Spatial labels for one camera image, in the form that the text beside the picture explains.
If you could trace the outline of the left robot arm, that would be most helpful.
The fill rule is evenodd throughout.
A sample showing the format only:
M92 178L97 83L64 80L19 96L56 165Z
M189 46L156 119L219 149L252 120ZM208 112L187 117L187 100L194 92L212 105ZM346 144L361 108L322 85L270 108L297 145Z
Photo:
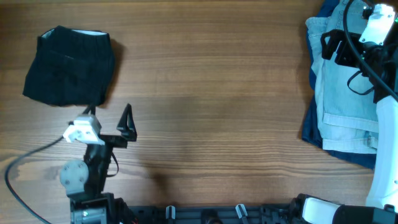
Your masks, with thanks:
M82 160L68 161L60 171L60 183L70 199L72 223L138 223L138 219L122 198L104 193L111 162L119 164L113 149L127 148L137 140L132 107L127 104L116 129L119 135L101 134L101 125L95 116L96 107L89 106L79 114L63 134L66 142L86 144Z

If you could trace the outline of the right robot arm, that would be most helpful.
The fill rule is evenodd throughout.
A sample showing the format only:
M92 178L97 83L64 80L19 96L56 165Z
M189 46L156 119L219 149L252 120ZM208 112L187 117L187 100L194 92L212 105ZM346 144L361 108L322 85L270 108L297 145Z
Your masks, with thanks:
M307 223L397 223L397 42L377 44L346 30L320 37L322 58L357 68L373 84L378 139L371 189L363 207L338 205L315 197L304 199L299 211Z

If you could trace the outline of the black shorts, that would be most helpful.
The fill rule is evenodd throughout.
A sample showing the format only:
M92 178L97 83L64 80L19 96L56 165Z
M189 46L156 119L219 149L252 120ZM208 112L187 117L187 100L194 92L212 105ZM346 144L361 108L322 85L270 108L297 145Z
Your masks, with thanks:
M38 36L22 94L52 106L102 105L115 63L108 33L57 26Z

